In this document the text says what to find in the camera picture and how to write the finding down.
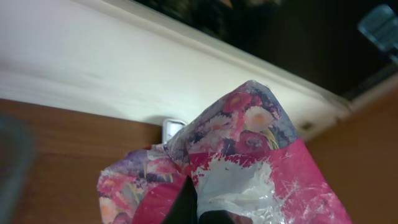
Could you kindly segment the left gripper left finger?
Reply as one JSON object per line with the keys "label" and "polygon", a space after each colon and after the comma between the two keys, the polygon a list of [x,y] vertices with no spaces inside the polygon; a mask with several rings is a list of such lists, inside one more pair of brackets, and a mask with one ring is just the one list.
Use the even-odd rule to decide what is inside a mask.
{"label": "left gripper left finger", "polygon": [[197,222],[197,192],[192,179],[187,177],[162,224],[197,224]]}

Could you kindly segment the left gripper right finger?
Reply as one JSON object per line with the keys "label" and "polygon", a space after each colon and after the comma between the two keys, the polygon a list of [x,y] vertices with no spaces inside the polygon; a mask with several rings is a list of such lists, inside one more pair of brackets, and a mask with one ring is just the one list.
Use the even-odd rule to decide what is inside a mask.
{"label": "left gripper right finger", "polygon": [[227,211],[213,210],[201,214],[198,224],[235,224],[235,222]]}

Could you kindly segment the pink floral pad package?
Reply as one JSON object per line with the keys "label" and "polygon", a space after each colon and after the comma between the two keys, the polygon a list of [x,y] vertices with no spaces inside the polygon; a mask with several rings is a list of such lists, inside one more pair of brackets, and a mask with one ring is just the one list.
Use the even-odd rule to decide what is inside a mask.
{"label": "pink floral pad package", "polygon": [[103,223],[162,223],[187,177],[198,219],[225,210],[235,223],[351,221],[275,96],[253,80],[166,143],[105,168],[97,183]]}

